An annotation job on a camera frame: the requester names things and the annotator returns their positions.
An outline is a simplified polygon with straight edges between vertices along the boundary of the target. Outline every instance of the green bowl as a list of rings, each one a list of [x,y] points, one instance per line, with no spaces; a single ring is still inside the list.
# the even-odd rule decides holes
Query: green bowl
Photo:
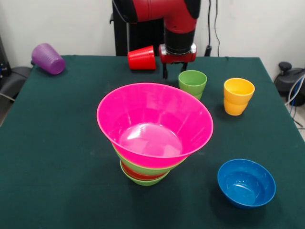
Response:
[[[122,166],[122,162],[120,161],[120,166],[121,166],[121,170],[123,171],[123,173],[130,179],[132,180],[134,183],[138,184],[138,185],[142,185],[142,186],[152,186],[152,185],[155,185],[157,183],[159,183],[162,179],[164,179],[170,171],[168,171],[166,174],[164,174],[162,177],[158,178],[158,179],[155,179],[155,180],[137,180],[131,176],[129,176],[123,166]]]
[[[118,155],[118,157],[120,158],[120,160],[129,168],[131,168],[133,171],[137,172],[137,173],[141,173],[143,175],[159,175],[162,173],[167,173],[169,171],[171,171],[173,168],[177,167],[178,165],[180,165],[185,159],[183,159],[181,162],[179,162],[178,164],[171,166],[171,167],[167,167],[167,168],[146,168],[146,167],[142,167],[142,166],[138,166],[132,162],[130,162],[129,160],[127,160],[126,158],[124,158],[119,151],[113,146],[116,154]]]

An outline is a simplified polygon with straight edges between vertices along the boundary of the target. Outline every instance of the green tablecloth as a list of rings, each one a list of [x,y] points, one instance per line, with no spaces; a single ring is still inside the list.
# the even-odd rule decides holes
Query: green tablecloth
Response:
[[[214,135],[162,182],[141,187],[121,171],[96,108],[125,84],[177,86],[180,66],[170,66],[165,81],[159,62],[154,73],[132,73],[125,57],[64,58],[61,75],[34,68],[0,128],[0,228],[305,228],[305,144],[260,59],[198,58],[189,65],[208,76],[202,102]],[[239,117],[223,109],[223,83],[231,77],[256,86]],[[216,174],[232,158],[254,160],[274,175],[272,202],[253,210],[229,204]]]

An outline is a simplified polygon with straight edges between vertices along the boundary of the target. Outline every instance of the bowl rim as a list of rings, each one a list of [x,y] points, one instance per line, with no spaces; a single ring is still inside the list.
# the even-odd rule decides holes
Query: bowl rim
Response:
[[[133,169],[129,168],[127,165],[124,164],[124,162],[121,161],[121,164],[122,164],[122,167],[124,168],[125,172],[128,173],[126,171],[126,169],[130,170],[132,173],[134,173],[136,176],[143,176],[145,178],[148,178],[148,179],[158,179],[160,177],[162,177],[163,175],[165,175],[167,172],[165,173],[161,173],[161,174],[158,174],[158,175],[146,175],[146,174],[141,174],[141,173],[138,173],[136,171],[134,171]]]
[[[176,91],[179,91],[179,93],[183,93],[185,96],[189,97],[190,99],[194,100],[196,103],[200,104],[200,106],[203,107],[203,109],[205,111],[207,111],[208,113],[208,119],[210,121],[210,123],[212,124],[212,129],[211,129],[211,132],[209,134],[209,137],[205,140],[205,142],[203,144],[201,144],[198,148],[196,148],[195,150],[191,151],[191,152],[188,152],[188,153],[185,153],[185,154],[180,154],[180,155],[176,155],[176,156],[150,156],[150,155],[144,155],[144,154],[139,154],[133,150],[129,150],[125,147],[123,147],[121,144],[115,142],[112,138],[109,137],[109,135],[104,131],[104,129],[102,128],[102,125],[101,125],[101,122],[100,122],[100,119],[99,119],[99,111],[101,109],[101,106],[103,104],[103,102],[107,99],[108,96],[110,96],[112,93],[115,93],[116,91],[118,90],[121,90],[122,88],[126,88],[126,87],[133,87],[133,86],[136,86],[136,85],[158,85],[158,86],[162,86],[162,87],[165,87],[165,88],[169,88],[170,90],[176,90]],[[198,150],[200,150],[201,148],[203,148],[212,138],[212,135],[213,135],[213,132],[214,132],[214,121],[213,121],[213,118],[212,118],[212,115],[211,113],[209,112],[209,110],[206,108],[206,106],[200,102],[200,100],[198,100],[197,98],[195,98],[194,96],[192,96],[191,94],[183,91],[183,90],[180,90],[176,87],[172,87],[172,86],[169,86],[169,85],[165,85],[165,84],[162,84],[162,83],[132,83],[132,84],[128,84],[128,85],[125,85],[125,86],[122,86],[122,87],[118,87],[114,90],[112,90],[111,92],[109,92],[105,97],[103,97],[103,99],[100,101],[99,105],[98,105],[98,108],[97,108],[97,112],[96,112],[96,119],[97,119],[97,122],[98,122],[98,125],[100,127],[100,130],[104,133],[104,135],[111,141],[112,144],[114,145],[118,145],[119,147],[121,147],[122,149],[128,151],[128,152],[131,152],[131,153],[134,153],[134,154],[137,154],[137,155],[140,155],[140,156],[147,156],[147,157],[153,157],[153,158],[177,158],[177,157],[183,157],[183,156],[188,156],[188,155],[191,155],[195,152],[197,152]]]
[[[231,81],[231,80],[241,80],[241,81],[245,81],[245,82],[249,83],[249,84],[252,86],[252,92],[250,92],[250,93],[248,93],[248,94],[238,94],[238,93],[231,92],[231,90],[229,90],[229,89],[227,88],[227,83],[228,83],[229,81]],[[224,82],[224,88],[225,88],[225,90],[226,90],[227,92],[229,92],[229,93],[231,93],[231,94],[234,94],[234,95],[237,95],[237,96],[240,96],[240,97],[241,97],[241,96],[242,96],[242,97],[246,97],[246,96],[249,96],[249,95],[254,94],[254,92],[255,92],[255,86],[254,86],[254,84],[253,84],[251,81],[249,81],[249,80],[247,80],[247,79],[244,79],[244,78],[238,78],[238,77],[227,79],[227,80]]]
[[[149,184],[149,183],[152,183],[152,182],[155,182],[155,181],[159,181],[159,180],[162,180],[163,178],[165,178],[169,173],[170,171],[166,172],[162,177],[159,177],[155,180],[138,180],[136,178],[133,178],[131,177],[130,175],[128,175],[125,171],[125,169],[123,168],[122,166],[122,161],[120,161],[120,166],[121,166],[121,170],[123,171],[123,173],[131,180],[135,180],[135,181],[138,181],[138,182],[142,182],[143,184]]]
[[[118,149],[115,148],[114,145],[112,145],[112,146],[113,146],[113,148],[114,148],[114,151],[116,152],[116,154],[118,155],[118,157],[119,157],[120,159],[121,159],[121,157],[122,157],[123,160],[127,161],[128,163],[132,164],[132,165],[135,166],[135,167],[139,167],[140,169],[147,169],[147,170],[153,170],[153,171],[167,170],[167,169],[172,170],[172,169],[176,168],[178,165],[180,165],[183,161],[185,161],[185,160],[187,159],[187,157],[186,157],[185,159],[183,159],[182,161],[180,161],[178,164],[175,164],[175,165],[170,166],[170,167],[164,167],[164,168],[148,168],[148,167],[139,166],[139,165],[137,165],[137,164],[131,162],[130,160],[126,159],[126,158],[118,151]]]
[[[221,169],[222,169],[226,164],[229,164],[229,163],[231,163],[231,162],[233,162],[233,161],[247,161],[247,162],[252,162],[252,163],[258,165],[259,167],[261,167],[262,169],[264,169],[264,170],[267,172],[267,174],[269,174],[269,176],[271,177],[271,180],[272,180],[272,182],[273,182],[273,184],[274,184],[274,187],[275,187],[275,188],[274,188],[274,191],[273,191],[273,194],[272,194],[272,196],[269,198],[269,200],[267,200],[266,202],[264,202],[264,203],[262,203],[262,204],[248,205],[248,204],[243,204],[243,203],[241,203],[241,202],[238,202],[238,201],[232,199],[231,197],[229,197],[229,196],[226,194],[226,192],[223,190],[222,186],[221,186],[220,183],[219,183],[219,173],[220,173]],[[272,176],[272,174],[268,171],[268,169],[266,169],[266,168],[265,168],[264,166],[262,166],[261,164],[255,162],[255,161],[249,160],[249,159],[237,158],[237,159],[232,159],[232,160],[229,160],[229,161],[226,161],[225,163],[223,163],[223,164],[220,166],[220,168],[219,168],[219,170],[218,170],[218,173],[217,173],[217,183],[218,183],[218,186],[219,186],[219,188],[221,189],[221,191],[225,194],[225,196],[226,196],[228,199],[230,199],[231,201],[233,201],[233,202],[235,202],[235,203],[237,203],[237,204],[239,204],[239,205],[241,205],[241,206],[245,206],[245,207],[249,207],[249,208],[256,208],[256,207],[260,207],[260,206],[263,206],[263,205],[268,204],[268,203],[273,199],[273,197],[275,196],[275,193],[276,193],[276,183],[275,183],[275,179],[274,179],[274,177]]]

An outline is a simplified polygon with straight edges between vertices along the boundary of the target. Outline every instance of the green cup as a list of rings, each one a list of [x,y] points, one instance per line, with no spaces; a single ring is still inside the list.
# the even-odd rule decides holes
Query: green cup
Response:
[[[179,75],[179,87],[181,90],[200,99],[208,78],[200,71],[187,70]]]

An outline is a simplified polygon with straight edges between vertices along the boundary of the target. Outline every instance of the plastic cup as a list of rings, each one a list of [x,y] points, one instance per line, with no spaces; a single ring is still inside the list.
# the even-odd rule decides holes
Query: plastic cup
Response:
[[[64,59],[49,44],[40,44],[32,52],[33,62],[48,73],[57,75],[65,69]]]
[[[224,109],[229,115],[241,115],[255,91],[253,83],[242,78],[232,78],[224,83]]]
[[[197,99],[201,99],[208,78],[200,71],[187,70],[180,73],[179,87],[181,90],[193,95]]]
[[[180,165],[183,161],[185,161],[185,159],[183,159],[182,161],[180,161],[179,163],[177,163],[176,165],[174,166],[171,166],[171,167],[166,167],[166,168],[147,168],[147,167],[142,167],[142,166],[139,166],[139,165],[136,165],[132,162],[130,162],[129,160],[127,160],[126,158],[124,158],[120,153],[119,151],[113,146],[117,156],[120,158],[120,160],[127,166],[129,167],[130,169],[132,169],[133,171],[137,172],[137,173],[141,173],[143,175],[151,175],[151,176],[154,176],[154,175],[159,175],[159,174],[164,174],[164,173],[167,173],[171,170],[173,170],[174,168],[176,168],[178,165]]]
[[[122,166],[122,162],[120,161],[120,165],[121,165],[121,170],[123,171],[123,173],[130,179],[132,180],[134,183],[138,184],[138,185],[142,185],[142,186],[152,186],[155,185],[157,183],[159,183],[161,180],[163,180],[168,174],[169,171],[167,173],[165,173],[162,177],[155,179],[155,180],[137,180],[133,177],[131,177],[130,175],[128,175],[126,173],[126,171],[124,170],[123,166]]]
[[[131,70],[155,70],[157,67],[153,46],[129,52],[128,63]]]
[[[163,175],[165,175],[165,173],[161,173],[159,175],[144,175],[144,174],[141,174],[141,173],[138,173],[138,172],[132,170],[131,168],[126,166],[122,161],[121,161],[121,165],[129,176],[131,176],[132,178],[135,178],[137,180],[155,180],[155,179],[158,179],[158,178],[162,177]]]

